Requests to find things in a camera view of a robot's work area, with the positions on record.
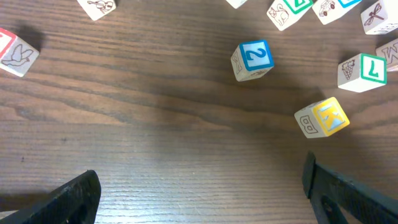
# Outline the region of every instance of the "green border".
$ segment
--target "green border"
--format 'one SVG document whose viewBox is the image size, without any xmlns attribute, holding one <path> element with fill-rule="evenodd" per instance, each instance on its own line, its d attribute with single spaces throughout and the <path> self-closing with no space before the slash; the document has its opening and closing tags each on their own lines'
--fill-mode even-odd
<svg viewBox="0 0 398 224">
<path fill-rule="evenodd" d="M 365 77 L 363 75 L 363 70 L 364 70 L 363 69 L 363 65 L 364 65 L 363 58 L 365 58 L 365 56 L 384 61 L 384 81 L 380 81 L 380 80 L 377 80 L 377 79 L 372 79 L 372 78 L 369 78 L 369 77 Z M 378 83 L 382 83 L 382 84 L 387 84 L 387 60 L 385 58 L 374 56 L 374 55 L 361 54 L 361 78 L 365 79 L 365 80 L 372 81 L 372 82 L 378 82 Z"/>
<path fill-rule="evenodd" d="M 310 7 L 313 5 L 313 1 L 310 0 L 310 3 L 306 4 L 305 6 L 301 7 L 299 10 L 294 11 L 292 6 L 290 6 L 290 4 L 287 2 L 287 0 L 284 0 L 284 2 L 286 3 L 287 7 L 289 7 L 289 9 L 295 14 L 297 15 L 298 13 L 300 13 L 301 11 L 303 11 L 304 9 Z"/>
</svg>

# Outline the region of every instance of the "red border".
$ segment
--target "red border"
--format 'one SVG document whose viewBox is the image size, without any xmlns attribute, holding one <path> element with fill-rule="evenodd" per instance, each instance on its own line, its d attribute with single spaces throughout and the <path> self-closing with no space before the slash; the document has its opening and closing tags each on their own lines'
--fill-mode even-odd
<svg viewBox="0 0 398 224">
<path fill-rule="evenodd" d="M 7 52 L 8 48 L 10 48 L 11 44 L 14 43 L 14 41 L 17 39 L 17 35 L 13 34 L 12 32 L 9 32 L 8 30 L 5 30 L 3 28 L 0 28 L 0 33 L 6 34 L 9 37 L 11 37 L 11 41 L 7 44 L 7 46 L 3 49 L 2 52 L 0 52 L 0 58 Z"/>
</svg>

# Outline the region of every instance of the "white object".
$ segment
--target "white object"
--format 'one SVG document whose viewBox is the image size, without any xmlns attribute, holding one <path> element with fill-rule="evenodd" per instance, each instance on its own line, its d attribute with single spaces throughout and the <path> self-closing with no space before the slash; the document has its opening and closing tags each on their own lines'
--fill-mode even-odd
<svg viewBox="0 0 398 224">
<path fill-rule="evenodd" d="M 398 1 L 378 0 L 361 13 L 362 26 L 366 34 L 388 34 L 398 27 Z"/>
<path fill-rule="evenodd" d="M 275 0 L 267 15 L 275 26 L 283 31 L 299 21 L 311 6 L 312 0 Z"/>
<path fill-rule="evenodd" d="M 274 67 L 267 41 L 257 40 L 239 44 L 231 57 L 237 81 L 261 78 Z"/>
<path fill-rule="evenodd" d="M 318 0 L 312 9 L 323 25 L 333 22 L 345 15 L 362 0 Z"/>
<path fill-rule="evenodd" d="M 116 9 L 116 3 L 114 0 L 77 0 L 81 7 L 86 11 L 88 16 L 94 21 L 104 17 L 113 10 Z"/>
<path fill-rule="evenodd" d="M 294 117 L 307 138 L 328 137 L 349 125 L 334 97 L 313 103 L 296 112 Z"/>
<path fill-rule="evenodd" d="M 398 71 L 398 39 L 376 49 L 376 55 L 387 60 L 387 71 Z"/>
<path fill-rule="evenodd" d="M 387 83 L 386 59 L 359 54 L 338 65 L 338 88 L 362 93 Z"/>
<path fill-rule="evenodd" d="M 226 0 L 228 3 L 232 5 L 235 9 L 241 7 L 247 0 Z"/>
<path fill-rule="evenodd" d="M 0 68 L 23 77 L 39 56 L 34 49 L 17 35 L 0 28 Z"/>
</svg>

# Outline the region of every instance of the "wood grain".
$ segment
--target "wood grain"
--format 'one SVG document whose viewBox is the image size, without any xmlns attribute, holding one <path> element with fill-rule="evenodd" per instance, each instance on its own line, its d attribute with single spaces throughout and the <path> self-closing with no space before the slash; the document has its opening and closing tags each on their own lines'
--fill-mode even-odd
<svg viewBox="0 0 398 224">
<path fill-rule="evenodd" d="M 283 32 L 271 0 L 120 0 L 97 22 L 74 1 L 0 3 L 3 28 L 41 51 L 24 78 L 0 71 L 0 211 L 94 169 L 97 223 L 316 223 L 308 150 L 398 198 L 397 73 L 361 94 L 336 86 L 339 62 L 398 36 L 364 34 L 374 2 L 327 26 L 310 10 Z M 230 56 L 256 39 L 275 68 L 238 83 Z M 293 114 L 331 96 L 350 126 L 306 139 Z"/>
</svg>

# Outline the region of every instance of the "duck drawing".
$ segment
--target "duck drawing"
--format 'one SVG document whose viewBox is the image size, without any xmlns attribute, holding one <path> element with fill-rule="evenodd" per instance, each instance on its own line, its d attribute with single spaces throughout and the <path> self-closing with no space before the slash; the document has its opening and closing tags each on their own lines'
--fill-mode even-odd
<svg viewBox="0 0 398 224">
<path fill-rule="evenodd" d="M 31 56 L 33 50 L 25 50 L 22 51 L 22 44 L 19 44 L 11 55 L 12 60 L 2 60 L 1 63 L 4 65 L 12 65 L 12 66 L 22 66 L 26 62 L 30 62 L 29 56 Z"/>
</svg>

